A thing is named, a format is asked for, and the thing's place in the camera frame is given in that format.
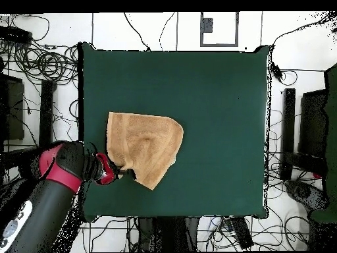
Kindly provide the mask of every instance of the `green table surface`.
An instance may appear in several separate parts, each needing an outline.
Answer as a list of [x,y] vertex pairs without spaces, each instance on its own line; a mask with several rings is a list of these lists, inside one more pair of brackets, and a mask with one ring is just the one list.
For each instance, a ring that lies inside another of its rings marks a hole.
[[85,145],[106,152],[110,111],[171,117],[184,129],[176,163],[155,190],[126,176],[91,183],[85,215],[263,215],[268,51],[98,51],[84,43]]

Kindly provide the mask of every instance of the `tangled wires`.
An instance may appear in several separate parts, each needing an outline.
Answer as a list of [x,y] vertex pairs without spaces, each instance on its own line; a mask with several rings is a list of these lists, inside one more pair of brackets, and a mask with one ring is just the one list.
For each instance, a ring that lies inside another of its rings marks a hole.
[[235,251],[238,251],[237,246],[239,246],[239,244],[236,240],[234,230],[231,228],[229,219],[223,216],[212,216],[207,232],[208,236],[206,240],[197,241],[198,244],[206,244],[205,251],[209,251],[210,244],[213,252],[217,252],[225,248],[233,248]]
[[66,47],[63,55],[57,52],[50,52],[49,49],[44,49],[36,42],[27,48],[23,45],[17,45],[9,42],[2,42],[0,45],[0,55],[4,58],[5,67],[9,63],[16,63],[27,79],[33,83],[35,80],[52,80],[58,84],[68,84],[71,80],[77,77],[77,45]]

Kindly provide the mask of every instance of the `white floor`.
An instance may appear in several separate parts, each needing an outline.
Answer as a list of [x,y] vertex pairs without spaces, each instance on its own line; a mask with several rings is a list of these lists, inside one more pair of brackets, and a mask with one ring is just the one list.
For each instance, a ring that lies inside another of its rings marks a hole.
[[[72,46],[78,42],[91,42],[97,49],[141,49],[146,47],[141,43],[139,36],[128,25],[123,13],[99,13],[99,14],[37,14],[49,20],[50,26],[47,35],[48,22],[41,18],[18,16],[14,23],[25,30],[33,33],[33,38],[40,40],[40,45],[65,45]],[[182,50],[236,50],[236,51],[254,51],[260,45],[272,44],[279,35],[294,30],[304,24],[318,21],[323,17],[324,12],[240,12],[239,17],[239,47],[223,48],[223,47],[205,47],[199,45],[199,27],[200,13],[192,12],[164,12],[164,13],[131,13],[127,14],[134,28],[142,35],[143,41],[151,48],[151,50],[178,51]],[[165,31],[161,36],[161,32],[167,22]],[[209,17],[214,17],[214,23],[218,22],[217,18],[221,18],[221,14],[212,14],[209,12]],[[0,21],[0,25],[5,25],[5,22]],[[302,69],[302,70],[326,70],[337,61],[336,37],[331,33],[332,26],[324,24],[322,26],[313,26],[282,36],[276,41],[276,47],[273,52],[272,59],[281,69]],[[53,50],[57,53],[64,53],[65,47],[58,47]],[[39,94],[40,87],[34,88],[24,74],[15,72],[18,67],[15,63],[10,63],[9,74],[22,78],[25,85],[25,97],[30,100],[30,109],[39,109]],[[323,72],[317,71],[302,71],[297,70],[298,79],[292,86],[285,86],[277,80],[272,81],[272,111],[271,124],[275,124],[282,120],[282,93],[285,88],[296,89],[296,114],[300,113],[299,102],[304,92],[320,90],[325,88]],[[285,84],[291,84],[294,81],[295,74],[293,72],[285,73]],[[76,82],[72,82],[59,86],[54,95],[55,107],[54,113],[63,116],[70,121],[59,120],[54,124],[55,138],[57,140],[76,140],[78,131],[74,117],[69,113],[69,105],[78,98]],[[34,138],[39,136],[39,111],[32,111],[28,115],[25,111],[24,122],[32,131]],[[298,128],[300,116],[296,117],[296,137],[295,150],[298,142]],[[281,135],[281,123],[271,127],[271,138],[279,138]],[[25,138],[23,141],[11,141],[11,144],[34,144],[29,131],[25,128]],[[280,140],[271,140],[271,151],[275,151],[280,147]],[[16,170],[11,170],[11,177],[14,177]],[[321,187],[319,182],[316,182],[317,187]],[[291,250],[284,238],[284,230],[279,227],[281,220],[284,221],[291,216],[306,217],[305,210],[301,204],[293,201],[286,193],[280,191],[282,185],[278,185],[279,189],[271,188],[269,190],[268,206],[270,207],[270,215],[267,219],[252,219],[247,217],[247,220],[252,225],[253,240],[259,244],[279,244],[282,245],[268,246],[276,250]],[[120,252],[124,251],[126,243],[126,222],[121,222],[124,218],[116,217],[100,217],[95,223],[83,224],[74,241],[72,252]],[[219,222],[218,218],[202,217],[199,222],[198,241],[207,240],[209,231],[214,230]],[[107,230],[99,236],[104,228]],[[295,234],[307,237],[308,226],[306,222],[300,219],[292,219],[288,224],[288,229]],[[138,241],[138,232],[135,228],[131,233],[132,242]],[[227,240],[220,241],[220,237],[215,236],[218,240],[217,245],[226,246],[229,244]],[[298,239],[292,243],[296,250],[305,250],[305,244]],[[205,251],[206,243],[198,243],[198,248]],[[263,246],[255,245],[252,250],[266,250]],[[233,247],[223,250],[234,250]]]

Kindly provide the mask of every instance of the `black cable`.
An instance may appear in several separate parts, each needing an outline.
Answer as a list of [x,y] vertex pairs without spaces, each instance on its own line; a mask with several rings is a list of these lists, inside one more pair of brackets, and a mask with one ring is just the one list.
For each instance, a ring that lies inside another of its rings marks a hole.
[[126,21],[129,23],[130,27],[135,31],[135,33],[137,33],[139,35],[140,40],[142,41],[142,44],[146,46],[146,51],[151,51],[151,49],[149,48],[149,46],[146,43],[144,43],[143,38],[140,36],[139,32],[130,23],[128,17],[126,16],[126,13],[123,13],[123,14],[125,16]]
[[[28,114],[30,114],[31,111],[40,111],[39,109],[30,109],[29,106],[28,106],[27,109],[19,109],[19,108],[15,108],[15,107],[13,107],[12,109],[15,109],[15,110],[21,110],[21,111],[28,111]],[[27,124],[23,123],[20,119],[18,119],[18,120],[28,128]],[[70,120],[70,119],[64,118],[63,115],[56,115],[56,114],[53,113],[53,121],[52,121],[52,125],[53,125],[56,121],[59,121],[59,120],[62,120],[63,122],[65,122],[66,124],[69,125],[69,129],[67,130],[66,134],[68,135],[68,137],[69,137],[70,140],[72,141],[72,138],[70,137],[70,134],[69,134],[69,131],[70,131],[72,125],[71,125],[69,122],[76,122],[76,124],[78,125],[78,119],[76,119],[76,121],[72,121],[72,120]]]
[[[214,218],[220,218],[220,222],[219,222],[218,225],[215,225],[213,223]],[[208,232],[209,232],[208,239],[207,240],[199,240],[199,241],[197,241],[198,243],[199,242],[206,242],[206,248],[205,248],[206,251],[208,251],[208,245],[209,245],[209,243],[211,243],[213,251],[214,251],[215,248],[217,250],[219,250],[219,249],[224,249],[224,248],[229,248],[229,247],[233,247],[235,249],[235,251],[238,251],[237,248],[236,248],[236,246],[239,245],[239,244],[237,244],[237,241],[232,242],[229,239],[229,237],[225,235],[225,233],[229,233],[228,227],[227,227],[227,224],[226,224],[225,221],[226,221],[225,217],[213,216],[211,218],[211,222],[209,224],[209,229],[208,229]],[[216,226],[216,228],[214,230],[212,230],[212,231],[210,230],[211,224],[213,224],[214,226]],[[220,234],[220,237],[221,237],[220,240],[217,240],[215,238],[215,234],[216,233]],[[217,243],[221,242],[223,240],[223,238],[227,239],[229,241],[230,245],[228,245],[228,246],[219,246],[219,245],[217,245]]]
[[[130,220],[133,219],[134,220],[134,224],[132,225],[132,227],[130,227]],[[129,248],[129,252],[135,252],[137,248],[140,248],[139,244],[136,243],[136,244],[133,244],[132,241],[131,241],[131,236],[130,236],[130,232],[132,231],[132,229],[134,227],[137,228],[137,220],[138,218],[137,217],[127,217],[127,222],[126,222],[126,242],[128,242],[128,248]]]
[[151,240],[151,236],[149,236],[147,233],[145,233],[137,224],[137,222],[139,221],[139,219],[137,217],[133,217],[134,219],[134,225],[136,227],[136,229],[138,230],[139,233],[141,233],[143,236],[145,236],[147,239]]
[[250,236],[253,239],[253,217],[251,217]]
[[24,123],[22,120],[20,120],[16,115],[13,115],[13,114],[9,114],[11,117],[15,118],[18,122],[22,123],[25,127],[27,127],[29,133],[30,133],[30,136],[32,136],[32,139],[33,139],[33,142],[35,144],[36,147],[38,147],[38,143],[35,141],[35,138],[34,138],[34,135],[32,133],[32,131],[29,129],[28,125],[26,123]]
[[9,186],[10,184],[12,184],[17,178],[19,178],[20,174],[16,175],[14,178],[7,180],[6,183],[2,184],[1,188]]
[[17,101],[10,109],[13,109],[15,106],[17,106],[18,104],[20,103],[23,103],[23,102],[26,102],[27,104],[27,113],[30,115],[32,112],[31,112],[31,109],[29,108],[29,105],[28,105],[28,102],[25,100],[25,99],[22,99],[20,101]]
[[297,181],[299,181],[302,177],[304,177],[308,172],[307,171],[302,171],[299,176],[297,177]]
[[268,247],[266,244],[258,244],[258,243],[256,243],[256,242],[254,242],[254,245],[260,246],[260,247],[259,247],[259,251],[261,251],[261,247],[265,247],[265,248],[267,248],[269,251],[277,251],[277,249]]
[[277,113],[280,113],[280,114],[281,114],[281,117],[282,117],[282,119],[283,119],[283,113],[282,113],[281,111],[279,111],[279,110],[277,110],[277,109],[271,109],[271,111],[276,111]]
[[[10,62],[17,64],[20,70],[15,72],[23,72],[27,79],[34,85],[40,85],[34,80],[52,80],[58,84],[68,84],[71,80],[76,80],[77,77],[77,45],[67,47],[65,54],[50,52],[42,49],[39,45],[32,43],[31,47],[12,47],[4,49],[0,47],[0,55],[8,54]],[[31,54],[34,54],[35,59],[31,59]]]
[[170,19],[174,16],[175,13],[176,13],[176,12],[173,12],[172,16],[170,16],[170,18],[165,22],[164,28],[163,28],[163,30],[161,31],[161,35],[160,35],[160,37],[159,37],[159,44],[160,44],[160,45],[161,45],[161,36],[162,36],[163,33],[164,33],[165,27],[166,27],[167,23],[170,21]]
[[35,41],[35,42],[41,41],[41,40],[43,40],[43,39],[48,35],[49,29],[50,29],[50,21],[49,21],[48,19],[46,19],[46,18],[44,18],[44,17],[42,17],[42,16],[35,16],[35,15],[32,15],[32,14],[29,14],[29,15],[27,15],[27,16],[24,16],[23,14],[16,14],[16,15],[13,16],[12,22],[11,22],[11,24],[13,24],[16,28],[18,28],[18,26],[14,23],[14,20],[15,20],[18,16],[23,16],[23,17],[26,17],[26,18],[27,18],[27,17],[35,17],[35,18],[40,18],[40,19],[43,19],[43,20],[47,21],[48,27],[47,27],[47,31],[46,31],[45,35],[43,35],[41,39],[38,39],[38,40],[34,40],[34,39],[33,39],[33,41]]
[[290,220],[292,220],[292,219],[294,219],[294,218],[302,219],[302,220],[304,220],[305,222],[307,222],[308,224],[309,224],[309,222],[308,222],[308,220],[306,220],[305,218],[303,218],[303,217],[301,217],[301,216],[292,216],[292,217],[289,217],[289,218],[284,222],[284,232],[285,232],[285,235],[286,235],[287,243],[289,244],[290,248],[291,248],[293,251],[296,251],[295,248],[290,244],[289,236],[288,236],[288,232],[287,232],[287,231],[289,231],[289,230],[287,229],[287,224],[288,224],[288,222],[289,222]]
[[325,72],[326,70],[305,70],[305,69],[281,69],[282,72],[285,71],[298,71],[298,72]]
[[88,253],[86,250],[86,245],[84,244],[84,229],[82,229],[82,243],[83,243],[84,252]]
[[[278,244],[268,244],[268,245],[270,245],[270,246],[283,246],[286,249],[286,247],[282,244],[283,243],[283,234],[282,234],[282,232],[283,232],[283,221],[282,221],[282,218],[272,208],[270,208],[270,207],[268,207],[268,208],[279,218],[279,220],[281,222],[281,227],[280,227],[281,228],[281,241]],[[278,241],[278,239],[272,233],[271,233],[271,235]]]
[[280,197],[282,194],[283,194],[283,184],[282,184],[282,190],[281,190],[281,193],[280,193],[280,195],[278,195],[278,196],[276,196],[276,197],[272,197],[272,198],[268,198],[268,200],[273,200],[273,199],[276,199],[276,198],[278,198],[278,197]]
[[276,135],[276,138],[271,138],[271,137],[269,137],[269,140],[278,141],[278,140],[280,140],[280,139],[282,138],[282,135],[281,135],[281,136],[278,136],[277,133],[275,133],[274,131],[271,131],[271,130],[270,130],[269,132],[274,133],[274,134]]
[[282,121],[283,121],[283,119],[282,119],[281,121],[279,121],[279,122],[274,123],[274,124],[271,125],[270,127],[272,127],[272,126],[274,126],[274,125],[276,125],[276,124],[278,124],[278,123],[281,123]]
[[[293,72],[296,75],[295,80],[291,84],[285,84],[284,82],[282,82],[283,80],[286,79],[286,72]],[[285,70],[285,71],[281,71],[281,73],[282,73],[282,76],[280,78],[278,78],[278,81],[285,86],[292,86],[298,80],[298,74],[297,74],[297,72],[295,72],[293,70]]]
[[[328,14],[326,14],[324,17],[322,17],[320,20],[318,20],[318,21],[316,21],[316,22],[312,22],[312,23],[309,23],[309,24],[305,24],[305,25],[300,26],[300,27],[298,27],[298,28],[296,28],[296,29],[294,29],[294,30],[292,30],[292,31],[289,31],[289,32],[286,32],[286,33],[283,33],[283,34],[279,35],[279,36],[275,39],[274,43],[271,45],[271,47],[272,47],[272,48],[271,48],[271,55],[272,55],[273,49],[275,48],[275,43],[276,43],[276,41],[277,41],[279,38],[281,38],[281,37],[283,37],[283,36],[285,36],[285,35],[291,34],[291,33],[293,33],[293,32],[302,30],[302,29],[304,29],[304,28],[306,28],[306,27],[310,27],[310,26],[313,26],[313,25],[316,25],[316,24],[328,22],[329,20],[332,20],[334,17],[335,17],[335,15],[333,15],[331,12],[329,12]],[[272,61],[272,69],[271,69],[271,70],[274,72],[274,75],[275,75],[275,77],[278,79],[278,81],[281,82],[281,83],[282,83],[283,85],[285,85],[285,86],[291,86],[291,85],[293,85],[293,84],[297,81],[297,79],[298,79],[298,75],[297,75],[297,73],[295,72],[294,69],[289,69],[289,70],[281,71],[281,70],[278,68],[278,66],[274,64],[273,61]],[[295,81],[294,81],[292,84],[285,84],[285,83],[283,83],[283,82],[281,81],[281,80],[284,80],[284,79],[282,78],[282,72],[294,72],[295,75],[296,75]]]
[[[91,240],[91,229],[92,229],[92,227],[91,227],[91,222],[89,222],[89,229],[86,229],[86,230],[89,230],[89,234],[90,234],[90,237],[89,237],[89,252],[90,253],[92,253],[93,252],[93,242],[94,242],[94,240],[96,240],[96,239],[98,239],[102,234],[104,234],[104,232],[107,230],[107,228],[108,228],[108,226],[110,225],[110,223],[112,223],[112,222],[120,222],[120,223],[124,223],[124,222],[126,222],[127,221],[127,219],[126,220],[117,220],[117,219],[113,219],[113,220],[110,220],[107,224],[106,224],[106,226],[104,227],[104,229],[103,229],[103,231],[99,234],[99,235],[97,235],[96,237],[94,237],[92,240]],[[86,247],[85,247],[85,245],[84,245],[84,237],[83,237],[83,247],[84,247],[84,251],[86,252],[86,253],[89,253],[89,252],[87,252],[86,251]]]
[[71,111],[71,107],[77,102],[78,104],[78,99],[74,100],[73,102],[71,102],[70,106],[69,106],[69,113],[72,117],[74,117],[76,119],[76,122],[78,121],[78,117],[76,115],[74,115]]

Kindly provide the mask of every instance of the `brown towel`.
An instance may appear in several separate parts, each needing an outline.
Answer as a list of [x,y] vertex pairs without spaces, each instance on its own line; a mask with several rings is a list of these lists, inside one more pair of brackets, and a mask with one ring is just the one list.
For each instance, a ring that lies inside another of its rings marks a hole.
[[183,133],[169,117],[110,112],[108,156],[122,170],[133,169],[136,181],[153,190],[174,163]]

